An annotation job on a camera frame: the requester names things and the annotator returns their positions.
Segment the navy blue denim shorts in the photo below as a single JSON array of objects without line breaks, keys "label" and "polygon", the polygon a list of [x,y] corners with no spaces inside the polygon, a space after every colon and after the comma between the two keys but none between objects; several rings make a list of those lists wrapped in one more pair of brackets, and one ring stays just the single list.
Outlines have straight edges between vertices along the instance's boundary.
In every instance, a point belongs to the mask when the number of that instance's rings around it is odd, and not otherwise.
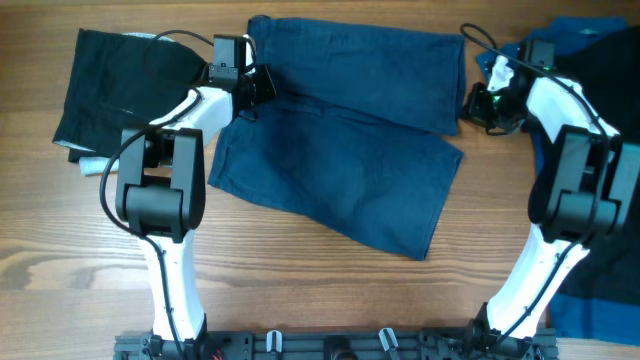
[{"label": "navy blue denim shorts", "polygon": [[276,96],[221,131],[209,184],[424,260],[463,159],[463,38],[267,16],[247,32]]}]

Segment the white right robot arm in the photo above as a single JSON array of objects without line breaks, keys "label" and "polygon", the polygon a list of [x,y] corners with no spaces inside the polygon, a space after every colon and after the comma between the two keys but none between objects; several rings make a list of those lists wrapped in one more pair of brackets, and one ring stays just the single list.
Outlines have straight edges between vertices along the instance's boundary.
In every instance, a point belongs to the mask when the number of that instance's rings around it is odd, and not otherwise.
[{"label": "white right robot arm", "polygon": [[599,258],[596,243],[622,231],[639,174],[639,148],[622,142],[586,100],[579,83],[558,78],[546,66],[521,62],[526,91],[518,94],[513,58],[499,54],[488,84],[475,85],[467,104],[473,117],[507,114],[534,118],[551,148],[529,197],[527,243],[502,288],[468,326],[467,350],[497,351],[503,343],[532,338],[542,312],[556,314],[563,333],[605,341],[637,334],[639,308],[595,297],[559,296],[558,289],[586,258]]}]

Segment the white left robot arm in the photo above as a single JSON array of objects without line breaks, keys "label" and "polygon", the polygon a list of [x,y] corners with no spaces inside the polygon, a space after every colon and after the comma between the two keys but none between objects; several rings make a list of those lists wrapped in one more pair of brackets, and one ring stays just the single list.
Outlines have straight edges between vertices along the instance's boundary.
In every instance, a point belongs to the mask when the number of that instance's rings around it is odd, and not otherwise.
[{"label": "white left robot arm", "polygon": [[202,336],[205,313],[193,243],[206,202],[204,147],[241,112],[276,95],[270,71],[213,65],[204,85],[141,132],[122,134],[116,213],[138,239],[151,275],[153,335],[185,345]]}]

